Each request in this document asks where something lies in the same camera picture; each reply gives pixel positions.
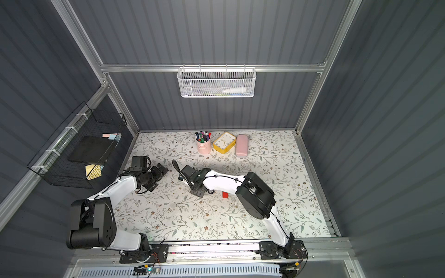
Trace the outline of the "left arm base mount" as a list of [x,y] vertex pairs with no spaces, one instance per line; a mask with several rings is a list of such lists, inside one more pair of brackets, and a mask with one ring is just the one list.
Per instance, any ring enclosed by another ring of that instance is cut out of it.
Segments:
[[167,260],[169,245],[151,244],[145,245],[141,250],[124,251],[119,259],[120,264],[155,264],[164,263]]

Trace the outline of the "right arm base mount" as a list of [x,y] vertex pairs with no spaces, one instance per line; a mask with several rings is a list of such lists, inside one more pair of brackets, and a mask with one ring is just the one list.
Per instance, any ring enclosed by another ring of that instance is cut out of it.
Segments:
[[260,249],[256,254],[261,256],[261,259],[297,259],[303,260],[308,258],[307,248],[303,241],[297,240],[285,245],[279,246],[272,241],[263,241],[259,243]]

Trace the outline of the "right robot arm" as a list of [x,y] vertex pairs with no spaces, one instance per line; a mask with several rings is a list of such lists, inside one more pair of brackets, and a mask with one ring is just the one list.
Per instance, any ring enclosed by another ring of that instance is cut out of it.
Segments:
[[232,176],[209,168],[197,170],[189,165],[180,169],[175,160],[172,165],[179,173],[178,179],[186,183],[190,193],[199,198],[214,191],[235,195],[252,217],[263,221],[278,256],[290,257],[295,237],[279,217],[274,191],[256,173],[250,171],[245,176]]

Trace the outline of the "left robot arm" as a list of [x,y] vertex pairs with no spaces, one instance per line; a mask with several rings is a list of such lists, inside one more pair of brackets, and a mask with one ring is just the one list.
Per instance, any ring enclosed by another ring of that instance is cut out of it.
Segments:
[[167,173],[168,169],[160,163],[150,169],[131,167],[99,193],[74,201],[68,218],[67,247],[71,250],[150,251],[146,235],[117,227],[114,206],[142,188],[152,192]]

